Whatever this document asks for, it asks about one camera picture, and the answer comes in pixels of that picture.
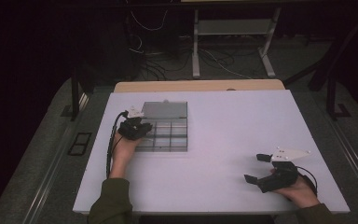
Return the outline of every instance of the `white metal frame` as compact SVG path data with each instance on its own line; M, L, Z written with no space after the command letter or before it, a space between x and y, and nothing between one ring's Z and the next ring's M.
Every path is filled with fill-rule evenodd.
M221 30L218 31L218 26L224 24L226 21L199 21L199 11L195 10L194 15L194 38L193 38L193 78L200 78L200 62L198 54L199 35L266 35L266 42L259 50L259 55L264 68L266 69L268 77L276 77L272 68L272 64L269 61L268 51L271 44L272 37L275 32L275 28L281 13L281 8L275 8L272 19L265 20L241 20L241 21L229 21L233 23L233 26L238 30Z

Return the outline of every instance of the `robotic hand controller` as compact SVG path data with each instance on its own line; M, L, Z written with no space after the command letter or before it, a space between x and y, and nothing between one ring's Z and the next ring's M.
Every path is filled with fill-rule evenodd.
M125 138L137 140L145 137L152 130L153 126L150 123L141 123L143 113L132 107L130 111L126 111L126 114L124 115L126 119L120 123L120 128L117 130Z
M308 183L310 188L313 190L315 195L317 195L317 186L315 186L312 181L306 176L302 175L298 170L297 166L295 166L290 160L304 157L310 154L309 152L303 152L299 150L288 150L281 149L274 155L265 155L265 154L257 154L258 161L266 161L271 162L274 166L274 172L272 175L257 178L251 175L245 175L245 180L249 184L257 185L263 193L268 191L273 191L275 189L282 189L289 187L296 183L299 176L304 178L304 180Z

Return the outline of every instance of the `gray floor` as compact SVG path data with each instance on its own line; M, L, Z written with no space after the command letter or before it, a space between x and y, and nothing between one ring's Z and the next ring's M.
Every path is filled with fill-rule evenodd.
M220 43L231 43L232 46L222 47ZM284 80L316 62L329 48L329 43L311 43L307 47L304 43L303 37L273 41L268 56L278 79ZM262 44L261 39L247 36L201 39L200 52L205 61L200 60L200 79L267 78L255 53ZM159 54L155 49L148 50L149 66L157 67L157 63L165 68L164 75L167 79L192 79L191 58L188 59L190 48L189 41L184 38L183 53L178 59ZM231 72L222 69L211 58L208 59L210 53L216 59L224 58L224 61L219 62L225 63L226 69ZM155 74L159 75L160 80L164 79L159 73L161 68L158 67L159 71L148 68L149 72L143 70L136 80L156 80ZM343 223L358 223L358 177L344 153L346 147L340 140L342 136L339 138L339 133L343 133L344 139L348 140L349 146L358 155L358 104L344 87L338 85L337 103L344 104L351 117L332 121L325 112L325 87L317 92L307 88L311 75L287 88L294 95L304 120L351 209L350 213L337 216ZM0 200L0 223L87 223L86 217L72 212L72 207L112 89L113 87L97 87L93 94L88 95L88 101L82 107L79 117L70 121L70 118L62 117L64 108L71 104L70 82L63 83ZM82 132L92 133L86 154L82 157L66 155L75 134ZM296 218L293 214L285 214L277 216L275 222L294 224Z

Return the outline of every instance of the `black cable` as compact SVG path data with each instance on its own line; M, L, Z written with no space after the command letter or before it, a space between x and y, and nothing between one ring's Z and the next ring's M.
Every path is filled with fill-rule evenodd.
M216 52L218 52L218 53L220 53L220 54L226 55L226 57L218 58L217 60L219 60L219 61L221 60L221 61L226 62L226 59L230 59L231 62L226 62L226 65L227 65L227 66L232 65L232 64L235 63L235 59L234 59L233 54L229 54L229 53L227 53L225 50L222 50L222 49L209 49L209 51L211 51L211 50L216 51Z
M211 57L211 55L208 55L208 54L205 54L203 51L199 51L199 57L208 65L208 66L210 66L210 67L212 67L212 68L217 68L217 69L223 69L221 66L215 66L215 65L212 65L212 64L210 64L210 63L208 63L207 61L206 61L206 59L208 59L209 61L212 61L213 63L220 63L220 62L218 62L218 61L215 61L212 57Z
M184 69L184 68L186 67L187 63L188 63L188 59L190 58L190 55L191 55L191 52L189 52L189 53L187 54L185 63L184 63L181 67L175 68L175 69L166 69L166 71L167 71L167 72L177 72L177 71L180 71L180 70Z
M244 54L244 55L240 55L240 54L237 54L237 52L241 49L242 46L244 46L244 44L248 41L246 38L244 38L241 42L237 43L236 45L236 48L234 49L234 51L232 53L228 53L226 50L223 50L223 49L219 49L219 47L221 47L220 45L216 44L216 40L212 40L213 41L213 46L214 47L213 49L210 49L210 50L214 50L216 52L219 52L221 54L225 54L227 55L227 57L225 58L220 58L221 60L225 60L227 58L230 58L231 60L234 60L234 56L247 56L247 55L250 55L250 54L254 54L255 52L258 52L258 50L250 53L250 54Z
M142 76L142 78L144 79L144 81L147 81L147 78L145 78L145 76L144 76L144 73L143 73L143 72L141 72L141 76Z
M184 53L190 52L191 51L191 47L187 47L187 48L183 48L180 49L178 55L182 55ZM156 54L156 55L152 55L152 54L147 54L146 53L146 57L149 60L153 60L153 62L166 62L169 60L176 60L178 57L175 55L172 55L168 52L161 52L160 54Z
M115 124L113 125L113 128L112 128L112 133L110 134L110 139L109 139L109 146L108 146L108 149L107 149L107 152L106 152L106 178L109 176L110 174L110 165L111 165L111 160L112 160L112 151L113 151L113 148L112 148L112 145L113 145L113 141L115 140L115 135L116 135L116 129L117 129L117 122L118 122L118 119L121 117L121 116L124 116L124 117L127 117L128 115L128 112L121 112L120 114L117 115L117 118L115 120Z
M161 72L161 71L158 69L158 66L153 66L153 65L150 65L150 64L147 64L147 63L146 63L146 65L147 65L148 67L150 67L150 68L155 69L157 72L159 72L159 73L162 75L162 77L164 77L164 80L167 80L167 78L165 77L165 69L164 69L163 67L159 66L159 67L163 70L163 72Z
M245 53L245 54L233 54L232 56L247 57L247 56L250 56L250 55L256 54L256 53L258 53L258 49L255 51L249 52L249 53Z
M304 168L302 168L300 166L296 166L296 168L301 169L301 170L307 172L308 174L310 174L312 176L313 180L315 181L315 189L318 190L318 182L316 181L315 176L310 171L308 171L307 169L304 169Z
M208 59L209 61L213 62L213 63L219 63L221 66L224 66L225 68L227 68L229 65L231 65L231 63L226 62L224 59L222 58L216 58L214 56L212 56L212 53L210 52L210 50L206 50L206 49L200 49L199 50L199 55L202 56L203 53L206 53L206 59Z
M147 63L152 63L154 66L156 66L157 68L160 68L162 69L164 72L166 71L164 67L162 67L161 65L159 65L158 63L154 63L150 60L146 60Z
M141 66L141 68L144 69L144 70L147 72L147 79L148 79L148 77L149 77L149 72L150 72L152 75L154 75L154 76L156 77L157 81L159 81L159 77L158 77L157 73L151 71L150 69L148 69L148 68L146 68L146 67L142 67L142 66Z

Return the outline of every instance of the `wire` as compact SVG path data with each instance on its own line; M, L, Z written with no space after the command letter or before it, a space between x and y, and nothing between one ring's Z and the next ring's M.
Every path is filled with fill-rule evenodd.
M136 49L129 49L129 50L132 51L132 52L135 52L135 53L140 53L140 54L144 53L143 50L142 51L139 51L139 50L136 50Z
M252 51L252 52L249 52L249 53L245 53L245 54L233 54L232 56L247 57L247 56L250 56L250 55L252 55L252 54L258 53L258 51L259 51L260 49L261 49L261 48L258 48L258 49L255 50L255 51Z
M310 174L312 176L313 180L315 181L315 188L316 188L316 191L317 191L318 190L318 182L316 181L315 176L310 171L308 171L307 169L304 169L304 168L302 168L300 166L296 166L296 168L301 169L301 170L307 172L308 174Z
M209 52L208 50L205 50L205 49L200 49L200 50L208 53L209 55L211 55L211 57L217 62L217 64L219 64L220 67L222 67L224 70L228 71L229 73L234 74L236 76L246 77L246 78L252 79L251 77L247 77L245 75L242 75L242 74L239 74L239 73L236 73L236 72L233 72L233 71L230 71L230 70L226 69L225 66L223 66L220 62L217 61L217 59L212 55L211 52Z
M221 69L222 68L221 66L224 66L224 67L229 66L228 62L226 62L226 61L224 61L222 59L217 59L217 58L215 58L216 59L215 60L213 57L211 57L210 54L207 54L206 52L199 51L199 56L207 65L209 65L212 68ZM210 62L217 63L217 64L220 64L220 65L215 66L215 65L211 64Z
M117 143L115 144L114 147L112 147L113 145L113 141L115 140L115 135L116 135L116 129L117 129L117 122L118 122L118 119L121 117L121 116L127 116L128 112L121 112L120 114L118 114L116 120L115 120L115 124L113 125L113 128L112 128L112 133L110 134L110 139L109 139L109 146L108 146L108 149L107 149L107 152L106 152L106 178L109 176L110 174L110 165L111 165L111 162L112 162L112 152L113 152L113 149L116 147Z
M156 72L153 72L153 70L151 70L150 68L154 68L155 71L157 71L157 72L160 73L160 74L161 74L162 72L159 71L156 67L150 66L150 64L148 64L148 63L146 63L145 65L146 65L146 71L153 73L153 74L156 76L157 81L159 81L159 76L158 76L158 74L157 74Z
M234 63L235 63L234 55L235 55L235 53L238 52L238 50L239 50L239 48L236 48L233 53L228 53L228 52L226 52L226 51L223 50L223 49L214 49L214 51L216 51L216 52L218 52L218 53L220 53L220 54L226 55L226 57L219 58L218 60L224 61L227 65L231 65L231 64L234 64ZM225 61L225 59L230 59L231 62L227 63L227 62Z
M178 52L178 56L185 54L185 53L191 53L191 48L184 48L184 49L180 49L180 51ZM177 60L177 56L172 55L170 53L167 52L150 52L150 53L146 53L146 56L149 60L152 60L153 62L165 62L165 61L169 61L169 60Z
M140 48L141 48L141 46L143 45L143 42L142 42L141 37L140 37L140 36L138 36L138 35L133 35L133 36L138 37L138 39L139 39L139 46L138 46L138 48L137 48L137 49L140 49Z
M163 72L161 72L158 67L150 65L150 64L146 64L147 67L153 68L155 69L158 73L160 73L162 75L162 77L164 77L164 80L167 80L167 78L165 77L165 69L163 67L161 67L163 69Z
M152 62L150 60L146 60L146 62L154 64L157 68L161 68L164 72L166 71L165 68L162 67L161 65L159 65L158 63L154 63L154 62Z
M141 69L143 69L143 70L145 70L145 71L147 72L147 78L146 78L145 80L148 80L149 72L150 72L150 73L152 73L152 75L154 75L154 77L156 77L157 81L159 81L159 77L158 77L157 73L151 71L151 70L148 69L148 68L145 68L145 67L142 67L142 66L140 66L140 67L141 67Z
M142 78L144 79L144 81L147 81L147 78L145 78L144 73L141 72L140 74L141 74Z
M163 26L164 26L164 23L165 23L165 18L167 17L167 12L168 10L165 10L164 12L164 17L162 18L162 22L161 22L161 25L158 27L158 28L148 28L148 27L145 27L144 25L142 25L135 17L135 15L133 14L133 12L131 11L131 15L133 17L133 19L136 21L136 23L138 23L138 25L140 25L142 28L148 30L148 31L157 31L157 30L160 30Z
M184 69L186 67L187 63L188 63L188 59L190 58L190 55L191 55L191 52L189 51L188 54L187 54L185 63L182 66L180 66L179 68L166 69L165 71L167 71L167 72L177 72L177 71L180 71L180 70Z

